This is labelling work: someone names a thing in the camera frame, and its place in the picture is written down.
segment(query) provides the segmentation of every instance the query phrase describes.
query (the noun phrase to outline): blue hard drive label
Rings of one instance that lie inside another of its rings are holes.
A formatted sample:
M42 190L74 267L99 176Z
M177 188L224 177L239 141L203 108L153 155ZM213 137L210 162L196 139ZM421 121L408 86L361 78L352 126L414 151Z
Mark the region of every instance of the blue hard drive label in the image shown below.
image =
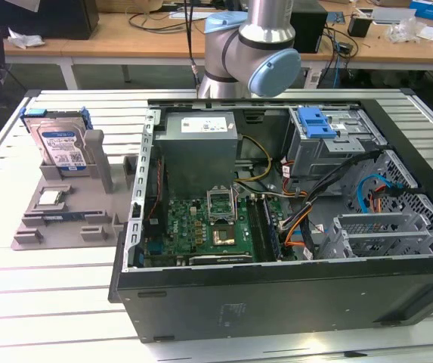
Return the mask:
M42 140L51 159L60 169L76 171L87 167L83 153L76 146L75 132L43 132Z

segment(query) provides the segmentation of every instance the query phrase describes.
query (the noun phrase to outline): workbench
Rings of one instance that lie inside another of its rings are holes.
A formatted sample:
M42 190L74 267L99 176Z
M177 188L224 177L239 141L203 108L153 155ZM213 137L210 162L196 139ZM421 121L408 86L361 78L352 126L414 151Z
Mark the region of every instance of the workbench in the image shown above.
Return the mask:
M343 11L352 14L351 5L332 2L320 2L328 11ZM365 0L359 0L357 7L373 8ZM334 27L347 32L346 24ZM433 26L433 21L418 18L418 21ZM166 26L181 20L149 20L145 26ZM204 21L196 22L200 31L204 30ZM193 54L196 64L204 65L205 39L198 30L193 29ZM384 37L387 26L372 24L366 38L355 38L359 53L351 60L349 69L368 70L433 70L433 41L424 40L392 44ZM337 35L343 42L344 36ZM73 72L75 64L116 64L121 65L125 81L129 81L128 65L166 65L189 66L187 40L185 33L154 34L135 29L128 25L124 14L100 14L97 29L89 40L46 39L46 45L38 48L19 49L5 42L7 62L12 64L57 64L62 71L67 89L79 89ZM327 67L332 57L330 40L324 38L316 54L302 54L302 67L309 69L305 88L316 88L322 70Z
M191 90L45 91L25 97L0 132L0 361L107 363L266 362L312 358L360 362L433 361L433 315L412 327L142 344L122 304L107 301L115 247L12 251L13 234L41 176L42 160L19 120L22 107L86 106L105 133L111 164L137 154L149 98L194 98ZM433 167L433 113L399 90L295 90L285 98L376 99Z

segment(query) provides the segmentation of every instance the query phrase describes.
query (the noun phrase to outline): open computer tower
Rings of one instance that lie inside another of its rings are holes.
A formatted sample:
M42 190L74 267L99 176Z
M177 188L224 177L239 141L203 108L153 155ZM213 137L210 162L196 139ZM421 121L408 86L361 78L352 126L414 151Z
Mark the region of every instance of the open computer tower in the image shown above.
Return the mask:
M433 169L376 101L150 101L114 281L143 343L433 312Z

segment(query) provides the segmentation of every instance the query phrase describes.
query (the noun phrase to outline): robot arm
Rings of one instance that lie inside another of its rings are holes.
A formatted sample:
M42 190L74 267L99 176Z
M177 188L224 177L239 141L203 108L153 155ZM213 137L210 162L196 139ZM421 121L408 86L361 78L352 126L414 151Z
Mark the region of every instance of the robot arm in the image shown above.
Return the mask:
M227 11L206 21L206 69L200 98L275 97L295 81L293 0L250 0L248 13Z

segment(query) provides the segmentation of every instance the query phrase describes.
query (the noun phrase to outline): motherboard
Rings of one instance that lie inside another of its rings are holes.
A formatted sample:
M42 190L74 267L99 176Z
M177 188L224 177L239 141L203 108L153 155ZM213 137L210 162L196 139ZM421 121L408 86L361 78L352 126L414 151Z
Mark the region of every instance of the motherboard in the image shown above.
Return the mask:
M237 198L234 222L214 222L212 216L232 210L230 203L218 198L210 206L204 198L170 200L165 234L146 243L146 267L277 260L276 229L284 218L278 198Z

